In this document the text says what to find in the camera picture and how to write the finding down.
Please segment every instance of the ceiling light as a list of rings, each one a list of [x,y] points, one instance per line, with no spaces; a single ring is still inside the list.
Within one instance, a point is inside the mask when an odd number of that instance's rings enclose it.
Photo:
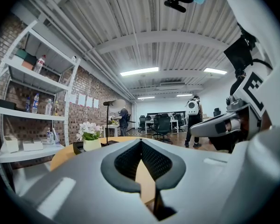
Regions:
[[[192,94],[187,94],[187,95],[177,95],[177,96],[191,96]]]
[[[140,69],[140,70],[131,70],[131,71],[126,71],[126,72],[121,72],[121,75],[123,77],[125,77],[125,76],[148,73],[148,72],[155,72],[155,71],[159,71],[159,67],[152,67],[152,68],[145,68],[145,69]]]
[[[206,68],[204,70],[204,72],[212,72],[212,73],[218,73],[218,74],[222,74],[225,75],[227,73],[227,71],[224,70],[216,70],[216,69],[212,69],[212,68]]]
[[[154,96],[152,96],[152,97],[141,97],[141,98],[138,98],[138,99],[152,99],[152,98],[154,98]]]

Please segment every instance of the wooden table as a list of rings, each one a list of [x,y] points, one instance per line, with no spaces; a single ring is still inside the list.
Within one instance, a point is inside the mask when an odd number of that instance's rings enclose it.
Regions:
[[[139,137],[110,137],[108,138],[108,140],[124,142],[128,140],[135,140],[137,138]],[[101,143],[106,143],[106,138],[100,138],[99,140]],[[76,154],[74,153],[72,145],[69,145],[64,149],[60,150],[57,154],[55,154],[51,161],[51,171],[75,156]],[[144,204],[148,205],[152,203],[154,201],[155,196],[155,182],[150,176],[142,160],[140,160],[140,163],[137,168],[136,182],[138,182],[141,185],[141,200],[144,202]]]

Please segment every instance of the green box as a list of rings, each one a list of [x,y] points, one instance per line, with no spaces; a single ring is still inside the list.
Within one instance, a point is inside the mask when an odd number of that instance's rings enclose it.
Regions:
[[[16,56],[22,58],[24,61],[30,63],[31,65],[35,65],[37,58],[36,56],[32,56],[29,53],[27,53],[25,50],[23,49],[19,49],[16,53]]]

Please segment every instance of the potted plant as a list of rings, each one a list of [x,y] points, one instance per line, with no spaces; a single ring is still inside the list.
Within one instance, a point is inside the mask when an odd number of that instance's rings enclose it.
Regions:
[[[83,140],[83,149],[91,151],[101,147],[99,137],[101,136],[102,127],[95,123],[84,122],[80,124],[77,140]]]

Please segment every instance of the white flower pot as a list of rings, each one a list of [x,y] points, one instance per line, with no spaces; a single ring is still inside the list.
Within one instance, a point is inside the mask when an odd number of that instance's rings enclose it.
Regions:
[[[91,151],[101,147],[101,142],[97,140],[84,140],[83,149],[85,151]]]

